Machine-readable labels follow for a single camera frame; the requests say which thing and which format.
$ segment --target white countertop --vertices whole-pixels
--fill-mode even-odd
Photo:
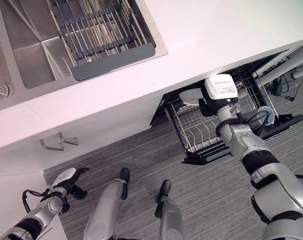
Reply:
[[[0,111],[0,148],[303,44],[303,0],[145,2],[168,54]]]

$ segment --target robot leg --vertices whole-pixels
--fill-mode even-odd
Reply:
[[[187,240],[184,217],[179,207],[168,197],[171,182],[165,180],[160,188],[155,216],[161,218],[159,240]]]
[[[113,180],[103,191],[84,231],[84,240],[114,240],[121,200],[127,198],[129,170],[123,168],[120,179]]]

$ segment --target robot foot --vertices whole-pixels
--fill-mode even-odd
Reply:
[[[160,187],[159,194],[157,197],[158,204],[157,204],[156,211],[155,211],[155,217],[158,219],[162,218],[162,208],[163,208],[163,204],[164,204],[164,202],[162,202],[162,197],[163,196],[168,197],[171,187],[172,187],[171,181],[165,180],[162,182],[162,185]]]
[[[120,197],[121,200],[126,200],[128,196],[128,184],[130,182],[130,170],[127,167],[120,170],[120,179],[126,181],[122,186],[122,194]]]

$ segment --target dishwasher rack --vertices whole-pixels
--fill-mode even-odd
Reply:
[[[275,114],[274,124],[267,126],[260,135],[264,140],[290,128],[290,125],[303,120],[303,115],[293,117],[291,114],[278,115],[268,93],[262,86],[259,78],[254,78],[255,64],[248,63],[224,72],[230,74],[238,90],[241,112],[248,113],[262,106],[269,106]],[[184,163],[205,165],[211,161],[230,154],[221,138],[216,136],[216,127],[219,124],[217,116],[205,117],[199,106],[185,105],[179,98],[179,93],[200,88],[205,80],[194,83],[169,93],[163,101],[164,110],[172,123],[184,149],[186,158]]]
[[[47,0],[78,81],[155,54],[153,38],[135,1]]]

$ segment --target gray carpet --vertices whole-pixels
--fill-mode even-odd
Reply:
[[[289,84],[295,94],[300,80]],[[303,85],[295,101],[272,97],[279,114],[303,114]],[[303,174],[303,121],[267,142],[273,154],[294,173]],[[184,153],[169,122],[44,171],[47,183],[70,167],[88,167],[77,185],[88,190],[84,200],[70,197],[70,210],[60,216],[68,240],[82,240],[88,218],[107,184],[130,169],[129,196],[120,205],[118,238],[156,240],[160,220],[154,217],[156,195],[165,179],[170,196],[184,214],[191,240],[260,240],[265,224],[251,205],[249,176],[232,156],[205,166],[180,163]]]

